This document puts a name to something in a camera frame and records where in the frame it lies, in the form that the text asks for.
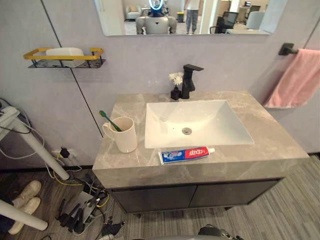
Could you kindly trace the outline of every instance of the white sink basin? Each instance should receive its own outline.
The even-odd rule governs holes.
[[[226,100],[146,104],[147,149],[253,143]]]

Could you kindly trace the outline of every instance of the black towel rack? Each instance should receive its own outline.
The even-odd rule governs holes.
[[[284,43],[280,48],[278,55],[286,56],[289,54],[297,54],[299,50],[293,49],[294,45],[295,45],[294,43],[288,43],[288,42]]]

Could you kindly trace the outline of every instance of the white mug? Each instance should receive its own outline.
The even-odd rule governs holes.
[[[112,120],[122,131],[117,131],[110,122],[102,125],[102,129],[109,138],[115,141],[122,153],[130,153],[138,146],[135,123],[130,117],[121,116]]]

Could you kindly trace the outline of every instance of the dark cabinet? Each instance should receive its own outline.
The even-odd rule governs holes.
[[[110,189],[127,213],[246,205],[280,179]]]
[[[246,205],[277,182],[275,179],[198,185],[189,207]]]
[[[186,209],[197,185],[142,187],[112,190],[127,213]]]

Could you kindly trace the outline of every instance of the white sneaker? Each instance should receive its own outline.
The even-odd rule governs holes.
[[[30,199],[32,199],[34,196],[36,196],[41,189],[41,182],[38,180],[31,181],[20,193],[20,195],[14,199],[13,205],[15,208],[19,209],[23,205],[26,204]]]
[[[39,207],[41,200],[39,197],[33,197],[31,198],[25,205],[23,205],[20,210],[25,212],[26,214],[33,214],[35,210]],[[25,224],[19,221],[15,221],[14,224],[12,225],[11,229],[8,231],[11,235],[15,235],[18,232],[21,231],[22,227]]]

